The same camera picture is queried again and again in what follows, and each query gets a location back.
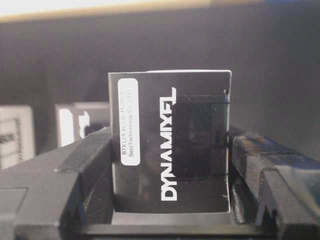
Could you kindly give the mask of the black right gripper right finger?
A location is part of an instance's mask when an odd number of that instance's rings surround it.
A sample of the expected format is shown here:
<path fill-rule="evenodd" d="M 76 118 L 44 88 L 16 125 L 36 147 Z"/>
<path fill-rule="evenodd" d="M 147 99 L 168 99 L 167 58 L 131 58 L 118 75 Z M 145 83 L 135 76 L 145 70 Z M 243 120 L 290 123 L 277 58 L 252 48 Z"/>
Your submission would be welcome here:
<path fill-rule="evenodd" d="M 231 164 L 257 200 L 255 223 L 274 221 L 280 240 L 318 240 L 320 162 L 235 127 L 228 140 Z"/>

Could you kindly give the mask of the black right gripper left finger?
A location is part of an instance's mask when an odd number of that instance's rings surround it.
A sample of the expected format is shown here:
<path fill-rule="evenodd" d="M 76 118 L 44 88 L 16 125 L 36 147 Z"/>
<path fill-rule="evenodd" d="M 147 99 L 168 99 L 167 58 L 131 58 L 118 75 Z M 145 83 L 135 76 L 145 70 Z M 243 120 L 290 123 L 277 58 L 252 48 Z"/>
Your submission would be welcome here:
<path fill-rule="evenodd" d="M 0 172 L 3 240 L 70 240 L 73 227 L 110 223 L 114 201 L 111 130 Z"/>

